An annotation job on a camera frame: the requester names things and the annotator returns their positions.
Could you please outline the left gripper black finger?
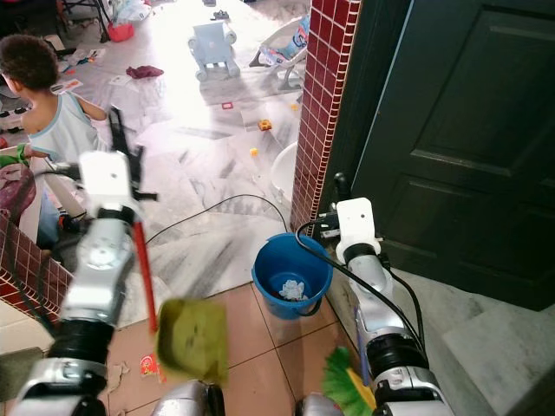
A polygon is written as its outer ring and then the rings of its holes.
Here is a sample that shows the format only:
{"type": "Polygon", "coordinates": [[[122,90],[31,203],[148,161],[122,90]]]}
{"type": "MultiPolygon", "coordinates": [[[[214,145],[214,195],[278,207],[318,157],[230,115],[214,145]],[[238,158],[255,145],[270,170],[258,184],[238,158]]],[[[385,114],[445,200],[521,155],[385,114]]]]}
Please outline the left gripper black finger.
{"type": "Polygon", "coordinates": [[[127,129],[124,127],[121,110],[118,107],[108,109],[108,130],[111,135],[111,149],[126,156],[131,156],[131,147],[127,142],[127,129]]]}

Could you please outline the green broom with blue handle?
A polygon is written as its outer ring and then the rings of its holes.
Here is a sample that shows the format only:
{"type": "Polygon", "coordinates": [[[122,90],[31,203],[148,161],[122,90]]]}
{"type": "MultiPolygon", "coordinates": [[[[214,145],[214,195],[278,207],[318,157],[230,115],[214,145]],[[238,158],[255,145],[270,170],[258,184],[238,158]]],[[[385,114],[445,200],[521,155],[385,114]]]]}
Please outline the green broom with blue handle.
{"type": "Polygon", "coordinates": [[[344,416],[373,416],[375,400],[371,389],[350,365],[350,351],[344,346],[337,346],[325,357],[321,389],[344,416]]]}

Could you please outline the green dustpan with red handle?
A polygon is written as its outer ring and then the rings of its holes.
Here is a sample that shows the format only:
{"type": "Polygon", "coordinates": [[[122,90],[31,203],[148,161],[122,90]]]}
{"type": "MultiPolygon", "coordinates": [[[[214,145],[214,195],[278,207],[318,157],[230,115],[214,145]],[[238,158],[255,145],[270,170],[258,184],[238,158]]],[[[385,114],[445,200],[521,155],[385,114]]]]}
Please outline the green dustpan with red handle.
{"type": "Polygon", "coordinates": [[[229,373],[225,305],[211,300],[170,298],[156,302],[146,235],[141,221],[132,226],[156,373],[164,380],[198,380],[221,385],[229,373]]]}

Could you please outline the curly-haired child in white vest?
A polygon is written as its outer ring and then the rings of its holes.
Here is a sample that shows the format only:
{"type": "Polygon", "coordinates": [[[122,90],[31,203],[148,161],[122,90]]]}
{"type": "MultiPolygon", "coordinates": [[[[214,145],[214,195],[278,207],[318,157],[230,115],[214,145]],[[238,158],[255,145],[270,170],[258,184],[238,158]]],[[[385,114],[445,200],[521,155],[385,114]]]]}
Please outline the curly-haired child in white vest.
{"type": "Polygon", "coordinates": [[[30,103],[23,128],[36,154],[55,163],[75,163],[83,153],[103,149],[96,121],[106,121],[102,107],[73,92],[55,94],[58,56],[51,44],[35,36],[5,36],[0,41],[0,75],[8,88],[30,103]]]}

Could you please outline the white plastic basin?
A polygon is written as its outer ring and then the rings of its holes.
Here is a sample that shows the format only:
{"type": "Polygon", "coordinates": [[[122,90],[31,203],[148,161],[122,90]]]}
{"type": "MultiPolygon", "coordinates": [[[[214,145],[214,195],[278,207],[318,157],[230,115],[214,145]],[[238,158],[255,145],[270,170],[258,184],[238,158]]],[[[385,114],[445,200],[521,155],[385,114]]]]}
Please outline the white plastic basin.
{"type": "Polygon", "coordinates": [[[286,205],[292,205],[293,186],[295,178],[295,166],[297,166],[297,143],[290,143],[274,159],[271,166],[272,186],[281,201],[286,205]]]}

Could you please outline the dark red cloth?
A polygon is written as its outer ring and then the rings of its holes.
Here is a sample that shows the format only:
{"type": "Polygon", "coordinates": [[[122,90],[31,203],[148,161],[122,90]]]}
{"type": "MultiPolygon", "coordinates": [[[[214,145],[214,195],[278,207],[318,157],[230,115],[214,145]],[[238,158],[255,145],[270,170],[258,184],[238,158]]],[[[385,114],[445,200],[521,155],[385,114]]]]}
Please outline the dark red cloth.
{"type": "Polygon", "coordinates": [[[154,66],[128,67],[126,70],[126,75],[134,80],[159,78],[163,73],[164,71],[162,68],[156,68],[154,66]]]}

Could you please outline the blue plastic bucket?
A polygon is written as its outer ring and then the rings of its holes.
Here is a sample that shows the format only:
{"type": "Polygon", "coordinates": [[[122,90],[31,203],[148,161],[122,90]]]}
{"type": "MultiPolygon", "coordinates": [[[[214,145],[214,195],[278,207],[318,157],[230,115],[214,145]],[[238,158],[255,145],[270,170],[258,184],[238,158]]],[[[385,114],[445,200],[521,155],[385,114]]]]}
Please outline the blue plastic bucket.
{"type": "Polygon", "coordinates": [[[272,316],[295,321],[320,310],[333,274],[326,257],[328,252],[321,244],[302,234],[286,232],[266,239],[255,257],[252,278],[272,316]],[[287,302],[278,296],[282,282],[293,275],[308,286],[308,301],[287,302]]]}

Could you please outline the crumpled white plastic wrapper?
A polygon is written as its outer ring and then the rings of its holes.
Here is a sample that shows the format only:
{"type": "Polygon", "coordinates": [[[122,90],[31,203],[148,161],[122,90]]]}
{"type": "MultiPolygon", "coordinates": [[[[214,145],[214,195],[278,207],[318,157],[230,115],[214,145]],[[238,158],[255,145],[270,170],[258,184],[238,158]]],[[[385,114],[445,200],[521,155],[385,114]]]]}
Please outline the crumpled white plastic wrapper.
{"type": "Polygon", "coordinates": [[[294,275],[290,280],[282,282],[277,292],[278,296],[287,302],[305,302],[309,300],[308,286],[294,275]]]}

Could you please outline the green plastic toy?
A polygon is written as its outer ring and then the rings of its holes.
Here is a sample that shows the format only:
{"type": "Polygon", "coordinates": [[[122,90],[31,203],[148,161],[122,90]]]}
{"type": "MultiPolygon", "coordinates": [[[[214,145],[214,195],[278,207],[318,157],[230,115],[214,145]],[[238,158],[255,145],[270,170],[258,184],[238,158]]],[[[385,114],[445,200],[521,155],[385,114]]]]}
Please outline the green plastic toy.
{"type": "Polygon", "coordinates": [[[25,144],[17,144],[17,146],[7,147],[7,149],[0,151],[1,169],[15,164],[28,165],[28,162],[25,161],[25,144]]]}

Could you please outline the maroon patterned cloth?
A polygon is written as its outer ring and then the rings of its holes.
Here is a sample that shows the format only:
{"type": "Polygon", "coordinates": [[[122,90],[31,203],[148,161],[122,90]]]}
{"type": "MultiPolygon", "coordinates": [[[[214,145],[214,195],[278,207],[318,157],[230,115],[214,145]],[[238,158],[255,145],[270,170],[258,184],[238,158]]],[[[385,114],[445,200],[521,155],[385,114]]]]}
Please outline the maroon patterned cloth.
{"type": "Polygon", "coordinates": [[[20,219],[35,198],[32,171],[23,163],[12,163],[0,169],[0,209],[11,219],[20,219]]]}

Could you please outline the white toy robot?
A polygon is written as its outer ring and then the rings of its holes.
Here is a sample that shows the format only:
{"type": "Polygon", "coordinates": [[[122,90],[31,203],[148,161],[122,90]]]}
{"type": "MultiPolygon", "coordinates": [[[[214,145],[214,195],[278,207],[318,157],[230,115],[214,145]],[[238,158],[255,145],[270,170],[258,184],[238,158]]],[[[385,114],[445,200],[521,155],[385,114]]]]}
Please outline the white toy robot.
{"type": "Polygon", "coordinates": [[[193,35],[187,41],[190,53],[197,62],[195,73],[198,81],[209,78],[211,68],[226,68],[230,78],[238,78],[239,66],[234,61],[232,45],[237,41],[237,33],[225,21],[212,21],[194,25],[193,35]]]}

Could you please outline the dark green panel door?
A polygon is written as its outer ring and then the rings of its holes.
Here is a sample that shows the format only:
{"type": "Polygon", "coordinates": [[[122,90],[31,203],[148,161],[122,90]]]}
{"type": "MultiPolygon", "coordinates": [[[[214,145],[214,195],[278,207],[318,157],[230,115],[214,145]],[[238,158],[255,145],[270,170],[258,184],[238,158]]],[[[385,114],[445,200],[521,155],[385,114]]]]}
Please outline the dark green panel door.
{"type": "Polygon", "coordinates": [[[399,270],[555,306],[555,0],[361,0],[353,192],[399,270]]]}

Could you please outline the silver right robot leg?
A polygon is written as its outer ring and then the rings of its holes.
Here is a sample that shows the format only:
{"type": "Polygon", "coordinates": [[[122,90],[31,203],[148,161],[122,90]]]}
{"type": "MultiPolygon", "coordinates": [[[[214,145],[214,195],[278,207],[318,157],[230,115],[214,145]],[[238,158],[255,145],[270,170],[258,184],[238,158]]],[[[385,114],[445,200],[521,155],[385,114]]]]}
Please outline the silver right robot leg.
{"type": "Polygon", "coordinates": [[[333,400],[321,393],[308,393],[297,402],[294,416],[344,416],[333,400]]]}

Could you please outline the grey stone block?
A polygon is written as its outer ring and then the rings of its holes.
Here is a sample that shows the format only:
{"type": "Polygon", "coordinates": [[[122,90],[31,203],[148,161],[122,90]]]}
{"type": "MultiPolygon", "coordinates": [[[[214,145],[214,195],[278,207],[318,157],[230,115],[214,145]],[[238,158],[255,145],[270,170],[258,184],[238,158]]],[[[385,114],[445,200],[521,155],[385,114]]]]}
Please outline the grey stone block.
{"type": "Polygon", "coordinates": [[[27,380],[30,365],[36,359],[34,348],[12,350],[0,355],[0,400],[12,400],[27,380]]]}

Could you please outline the red tiled low wall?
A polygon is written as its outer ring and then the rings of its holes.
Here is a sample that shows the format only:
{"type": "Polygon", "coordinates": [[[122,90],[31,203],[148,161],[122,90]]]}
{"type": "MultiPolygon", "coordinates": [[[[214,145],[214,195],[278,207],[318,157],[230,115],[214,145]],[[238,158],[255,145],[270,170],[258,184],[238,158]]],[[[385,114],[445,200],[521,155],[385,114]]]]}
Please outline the red tiled low wall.
{"type": "Polygon", "coordinates": [[[12,225],[7,211],[1,211],[0,238],[0,300],[28,317],[37,308],[58,321],[73,275],[12,225]]]}

